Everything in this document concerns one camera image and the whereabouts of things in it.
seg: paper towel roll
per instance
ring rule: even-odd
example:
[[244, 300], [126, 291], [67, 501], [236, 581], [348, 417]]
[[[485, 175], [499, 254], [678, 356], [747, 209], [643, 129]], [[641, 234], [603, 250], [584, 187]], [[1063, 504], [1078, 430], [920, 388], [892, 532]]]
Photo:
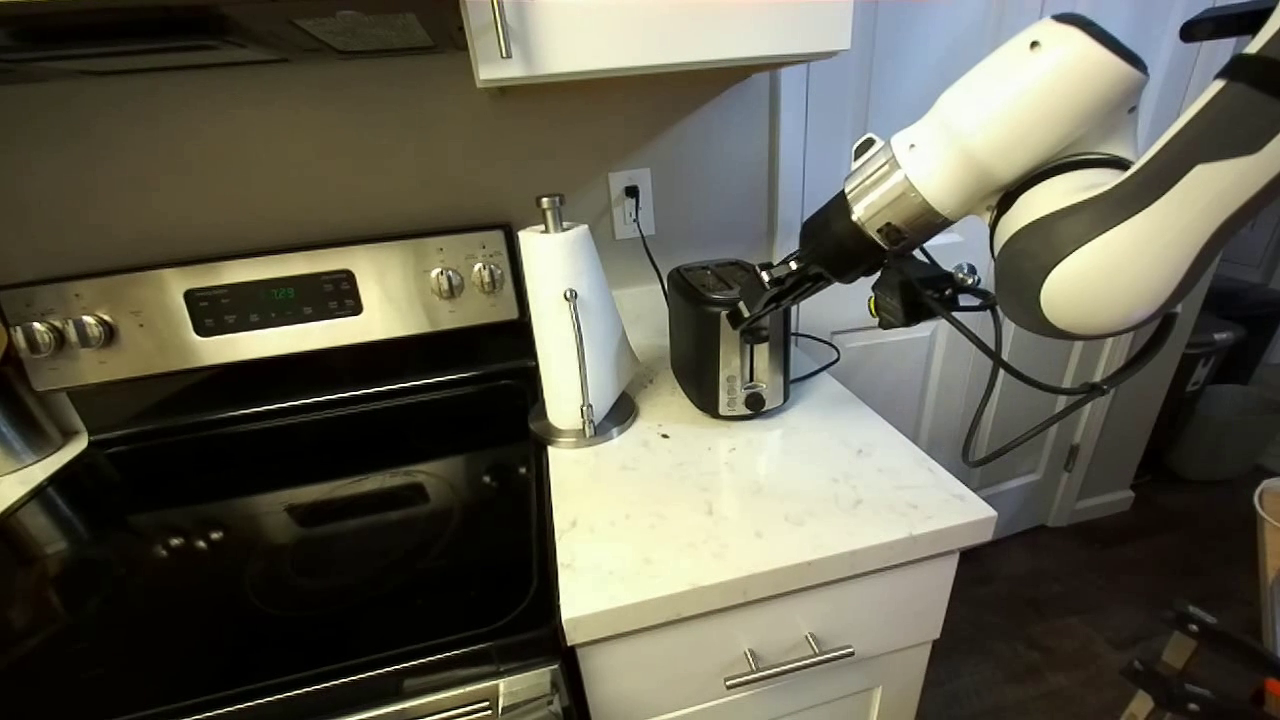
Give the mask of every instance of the paper towel roll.
[[636, 350], [611, 304], [592, 229], [524, 229], [519, 267], [547, 422], [556, 430], [589, 430], [636, 375]]

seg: white countertop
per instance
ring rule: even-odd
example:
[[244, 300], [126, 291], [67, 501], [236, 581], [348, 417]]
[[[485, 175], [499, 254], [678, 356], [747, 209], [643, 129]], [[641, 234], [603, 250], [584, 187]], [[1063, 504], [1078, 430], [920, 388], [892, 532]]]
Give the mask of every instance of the white countertop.
[[985, 545], [996, 512], [831, 375], [770, 419], [711, 419], [667, 370], [657, 286], [616, 291], [641, 419], [552, 448], [567, 642]]

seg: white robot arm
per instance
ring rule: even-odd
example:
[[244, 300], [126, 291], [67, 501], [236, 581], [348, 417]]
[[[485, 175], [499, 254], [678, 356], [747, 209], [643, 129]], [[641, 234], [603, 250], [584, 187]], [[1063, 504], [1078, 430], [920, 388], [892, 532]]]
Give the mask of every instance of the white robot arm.
[[1133, 165], [1142, 89], [1142, 57], [1093, 19], [1025, 27], [889, 145], [858, 145], [850, 184], [804, 218], [747, 318], [976, 211], [994, 211], [996, 300], [1021, 328], [1118, 337], [1159, 315], [1278, 193], [1280, 13]]

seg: gray wall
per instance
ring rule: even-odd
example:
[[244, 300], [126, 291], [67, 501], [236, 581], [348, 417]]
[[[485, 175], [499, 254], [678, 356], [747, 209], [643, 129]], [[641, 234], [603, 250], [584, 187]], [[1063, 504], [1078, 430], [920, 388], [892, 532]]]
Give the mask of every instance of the gray wall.
[[609, 168], [657, 172], [657, 250], [763, 254], [774, 75], [476, 93], [464, 57], [0, 89], [0, 285], [201, 254], [533, 223], [567, 193], [616, 285]]

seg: black toaster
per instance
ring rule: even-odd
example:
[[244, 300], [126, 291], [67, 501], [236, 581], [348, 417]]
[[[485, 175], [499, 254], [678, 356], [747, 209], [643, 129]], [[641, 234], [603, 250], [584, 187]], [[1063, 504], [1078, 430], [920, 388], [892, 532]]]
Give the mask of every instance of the black toaster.
[[777, 312], [747, 337], [733, 324], [760, 294], [763, 277], [745, 260], [679, 265], [667, 270], [674, 370], [707, 417], [763, 417], [789, 404], [789, 312]]

